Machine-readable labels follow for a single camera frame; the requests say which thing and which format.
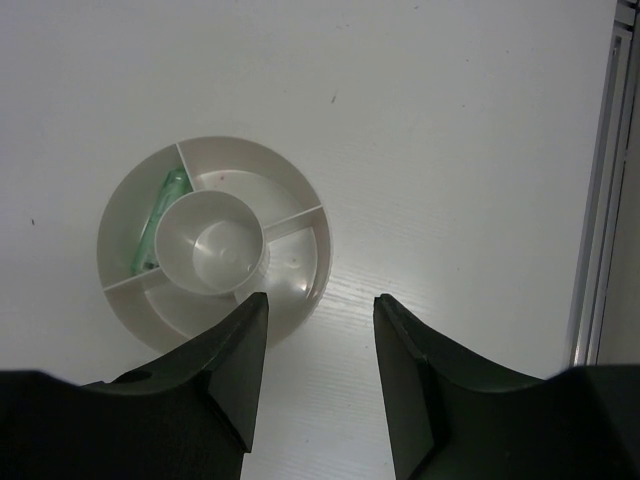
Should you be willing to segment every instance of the white surface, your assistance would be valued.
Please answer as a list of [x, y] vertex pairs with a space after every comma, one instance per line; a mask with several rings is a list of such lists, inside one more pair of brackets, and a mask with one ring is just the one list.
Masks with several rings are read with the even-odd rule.
[[392, 478], [375, 295], [512, 368], [563, 367], [614, 9], [3, 2], [0, 365], [88, 382], [152, 358], [100, 291], [102, 209], [159, 148], [245, 137], [309, 177], [335, 250], [268, 353], [243, 478]]

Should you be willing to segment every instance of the white wooden table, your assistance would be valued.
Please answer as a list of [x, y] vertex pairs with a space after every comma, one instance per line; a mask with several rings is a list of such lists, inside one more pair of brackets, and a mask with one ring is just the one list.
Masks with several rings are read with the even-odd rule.
[[517, 370], [566, 365], [614, 10], [3, 2], [0, 367], [90, 382], [152, 359], [103, 298], [102, 210], [166, 145], [247, 138], [314, 184], [334, 261], [314, 315], [267, 354], [243, 478], [392, 478], [374, 296]]

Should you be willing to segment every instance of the white divided tray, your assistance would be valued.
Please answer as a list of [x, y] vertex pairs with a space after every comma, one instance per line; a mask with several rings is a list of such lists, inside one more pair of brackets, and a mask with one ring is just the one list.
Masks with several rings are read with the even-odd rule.
[[[261, 275], [243, 288], [217, 296], [193, 293], [171, 282], [162, 262], [154, 270], [131, 276], [131, 263], [160, 187], [167, 173], [182, 165], [194, 192], [213, 190], [238, 198], [262, 227], [268, 249], [265, 265]], [[307, 179], [274, 151], [229, 137], [180, 142], [134, 168], [107, 204], [97, 253], [100, 282], [116, 316], [160, 352], [217, 324], [254, 291], [268, 294], [272, 345], [311, 314], [331, 268], [327, 216]]]

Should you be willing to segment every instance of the center cup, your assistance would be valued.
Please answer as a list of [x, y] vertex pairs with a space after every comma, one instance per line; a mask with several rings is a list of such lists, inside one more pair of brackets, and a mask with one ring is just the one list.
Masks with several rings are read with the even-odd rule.
[[160, 268], [178, 287], [229, 295], [264, 277], [269, 251], [249, 206], [228, 193], [203, 190], [178, 199], [160, 219], [155, 238]]

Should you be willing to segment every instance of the green object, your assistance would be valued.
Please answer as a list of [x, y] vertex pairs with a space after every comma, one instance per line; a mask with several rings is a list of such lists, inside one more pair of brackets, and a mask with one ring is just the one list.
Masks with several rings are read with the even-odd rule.
[[169, 172], [162, 184], [153, 210], [151, 210], [149, 220], [147, 220], [147, 224], [144, 227], [140, 244], [136, 250], [136, 256], [131, 265], [132, 275], [140, 275], [141, 273], [158, 267], [154, 245], [158, 222], [164, 212], [166, 212], [177, 199], [192, 191], [189, 177], [184, 168], [176, 168]]

